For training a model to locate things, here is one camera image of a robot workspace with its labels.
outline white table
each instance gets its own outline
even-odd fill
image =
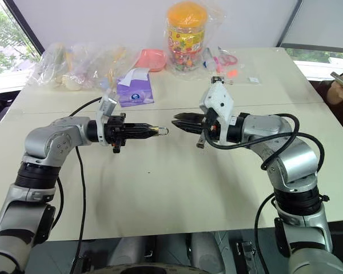
[[[325,147],[318,186],[321,193],[330,196],[325,204],[328,220],[343,220],[343,129],[327,106],[276,104],[236,107],[234,111],[297,115],[301,131],[316,136]],[[99,144],[80,148],[87,186],[84,239],[253,227],[258,206],[273,191],[266,172],[260,170],[261,159],[246,149],[197,149],[198,135],[171,124],[173,115],[179,112],[128,111],[127,122],[167,126],[170,134],[128,140],[119,155]],[[15,180],[27,133],[68,114],[23,114],[13,109],[5,116],[0,123],[0,208],[9,184]],[[93,117],[93,112],[80,115]],[[79,164],[74,152],[60,176],[65,207],[50,240],[74,240],[82,208]],[[58,193],[52,203],[59,205]],[[267,205],[260,226],[273,226],[276,216]]]
[[[238,49],[239,58],[249,57],[260,84],[237,83],[226,85],[236,106],[271,104],[319,103],[321,97],[301,74],[284,49]],[[165,110],[195,108],[210,85],[210,78],[186,81],[168,71],[150,73],[155,103],[118,110]],[[42,88],[27,85],[18,95],[12,109],[24,113],[72,112],[78,106],[101,96],[99,91],[69,91],[64,87]]]

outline plastic jar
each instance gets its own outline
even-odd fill
[[[167,12],[167,44],[172,65],[178,71],[190,71],[202,63],[207,11],[194,2],[180,2]]]

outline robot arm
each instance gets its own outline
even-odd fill
[[[206,139],[213,146],[213,141],[218,140],[226,145],[292,131],[290,124],[277,115],[232,116],[233,101],[221,78],[212,79],[200,108],[204,115],[178,114],[178,120],[173,121],[177,127],[201,135],[199,148],[204,147]],[[283,136],[248,148],[264,161],[288,139],[289,136]],[[275,219],[277,245],[284,256],[290,257],[290,273],[316,273],[313,269],[318,273],[343,273],[343,263],[331,254],[333,245],[317,187],[317,169],[315,153],[299,138],[269,162],[266,169],[279,215]]]
[[[17,178],[0,211],[0,273],[22,273],[31,248],[48,239],[55,214],[48,202],[54,197],[59,171],[74,147],[106,142],[119,153],[127,139],[168,134],[167,128],[124,123],[125,114],[106,116],[108,120],[102,124],[88,117],[65,117],[28,134]]]

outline white wall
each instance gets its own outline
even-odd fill
[[[14,0],[44,48],[53,42],[162,48],[165,14],[175,0]],[[296,0],[219,0],[227,18],[213,37],[222,47],[271,47]]]
[[[304,0],[284,43],[343,48],[343,0]]]

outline pink bowl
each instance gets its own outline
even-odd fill
[[[161,71],[166,64],[166,55],[162,50],[142,50],[135,67],[147,67],[150,71]]]

